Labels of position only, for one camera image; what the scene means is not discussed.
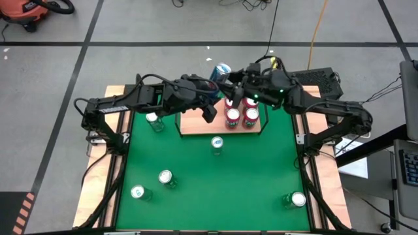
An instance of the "white paper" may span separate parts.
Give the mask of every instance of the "white paper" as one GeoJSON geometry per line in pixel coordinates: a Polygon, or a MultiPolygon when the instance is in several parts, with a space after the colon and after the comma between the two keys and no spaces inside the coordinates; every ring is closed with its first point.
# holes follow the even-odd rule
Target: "white paper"
{"type": "MultiPolygon", "coordinates": [[[[351,140],[347,138],[342,138],[342,141],[335,146],[335,152],[337,153],[341,148],[346,146],[348,143],[350,143],[351,140]]],[[[349,146],[347,146],[345,149],[343,149],[336,157],[340,156],[341,154],[350,151],[353,148],[356,148],[357,146],[362,145],[362,143],[358,141],[354,141],[349,146]]],[[[353,163],[347,164],[345,166],[342,166],[338,169],[339,172],[344,174],[349,174],[352,176],[361,177],[364,179],[368,179],[368,171],[367,171],[367,158],[362,158],[358,161],[355,161],[353,163]]]]}

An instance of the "soda can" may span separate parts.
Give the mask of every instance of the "soda can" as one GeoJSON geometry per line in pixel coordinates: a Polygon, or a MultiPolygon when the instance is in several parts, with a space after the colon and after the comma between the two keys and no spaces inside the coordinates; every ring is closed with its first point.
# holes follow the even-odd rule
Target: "soda can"
{"type": "Polygon", "coordinates": [[[146,114],[145,118],[155,132],[158,133],[164,129],[163,120],[159,116],[157,116],[157,114],[146,114]]]}
{"type": "Polygon", "coordinates": [[[306,197],[301,192],[293,192],[283,196],[283,205],[287,209],[301,208],[306,203],[306,197]]]}
{"type": "MultiPolygon", "coordinates": [[[[223,75],[226,75],[228,73],[230,73],[232,71],[232,69],[230,68],[230,66],[228,66],[225,63],[218,63],[215,68],[213,69],[209,79],[213,82],[222,82],[223,80],[223,75]]],[[[216,98],[217,94],[219,93],[219,91],[215,91],[212,94],[210,94],[209,96],[211,98],[216,98]]]]}
{"type": "Polygon", "coordinates": [[[259,119],[259,111],[255,108],[249,108],[244,114],[244,119],[242,120],[242,125],[245,128],[251,129],[257,123],[259,119]]]}
{"type": "Polygon", "coordinates": [[[152,191],[142,185],[136,185],[131,189],[131,196],[135,199],[149,201],[152,198],[152,191]]]}
{"type": "Polygon", "coordinates": [[[259,106],[259,103],[257,101],[254,101],[253,99],[250,99],[248,97],[242,99],[242,104],[244,105],[242,109],[242,113],[245,114],[247,109],[249,108],[255,108],[257,109],[259,106]]]}
{"type": "Polygon", "coordinates": [[[224,109],[224,111],[225,111],[225,116],[227,115],[227,113],[228,113],[228,110],[230,110],[231,108],[233,108],[233,101],[230,101],[228,98],[224,98],[224,101],[225,101],[225,109],[224,109]]]}
{"type": "Polygon", "coordinates": [[[215,156],[220,155],[221,152],[222,152],[222,147],[223,147],[223,140],[222,140],[222,138],[219,137],[219,136],[213,137],[213,139],[211,141],[211,144],[212,144],[212,153],[215,156]]]}
{"type": "Polygon", "coordinates": [[[240,111],[235,108],[231,108],[228,110],[225,121],[225,126],[228,129],[234,129],[238,126],[238,122],[240,121],[240,111]]]}
{"type": "Polygon", "coordinates": [[[173,189],[177,186],[177,181],[174,179],[174,176],[170,170],[163,170],[158,175],[158,180],[162,183],[165,187],[173,189]]]}

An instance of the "keyboard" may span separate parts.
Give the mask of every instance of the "keyboard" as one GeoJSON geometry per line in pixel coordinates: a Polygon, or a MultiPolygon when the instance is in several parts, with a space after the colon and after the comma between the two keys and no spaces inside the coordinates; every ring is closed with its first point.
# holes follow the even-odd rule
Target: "keyboard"
{"type": "Polygon", "coordinates": [[[418,187],[418,152],[401,150],[402,177],[404,183],[418,187]]]}

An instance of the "red can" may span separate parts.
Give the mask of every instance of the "red can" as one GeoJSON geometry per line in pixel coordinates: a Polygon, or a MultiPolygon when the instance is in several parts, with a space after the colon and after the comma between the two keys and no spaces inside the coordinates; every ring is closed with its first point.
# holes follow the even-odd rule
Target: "red can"
{"type": "Polygon", "coordinates": [[[259,111],[255,108],[248,108],[244,114],[244,120],[242,122],[242,125],[245,128],[251,129],[254,127],[258,119],[259,111]]]}
{"type": "Polygon", "coordinates": [[[254,101],[250,98],[244,98],[242,99],[242,104],[244,107],[242,108],[242,113],[245,114],[248,108],[255,108],[257,109],[259,106],[259,103],[257,101],[254,101]]]}
{"type": "Polygon", "coordinates": [[[238,122],[240,121],[240,111],[235,108],[231,108],[228,110],[225,121],[225,125],[228,129],[234,129],[238,126],[238,122]]]}
{"type": "Polygon", "coordinates": [[[225,116],[227,115],[227,113],[228,113],[228,110],[230,110],[231,108],[233,108],[233,101],[230,101],[228,98],[224,98],[224,101],[225,101],[225,116]]]}

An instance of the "wooden platform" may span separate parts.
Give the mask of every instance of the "wooden platform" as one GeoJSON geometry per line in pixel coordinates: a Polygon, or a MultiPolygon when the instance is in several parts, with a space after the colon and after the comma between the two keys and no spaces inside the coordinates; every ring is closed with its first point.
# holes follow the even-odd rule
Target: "wooden platform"
{"type": "Polygon", "coordinates": [[[187,134],[237,134],[237,133],[258,133],[261,130],[260,119],[256,122],[252,129],[247,129],[242,126],[242,115],[243,104],[240,103],[238,110],[240,111],[240,122],[235,129],[228,129],[225,126],[226,117],[224,114],[225,101],[221,99],[215,104],[217,115],[213,122],[207,123],[202,118],[203,111],[201,109],[189,110],[184,114],[180,115],[180,132],[184,135],[187,134]]]}

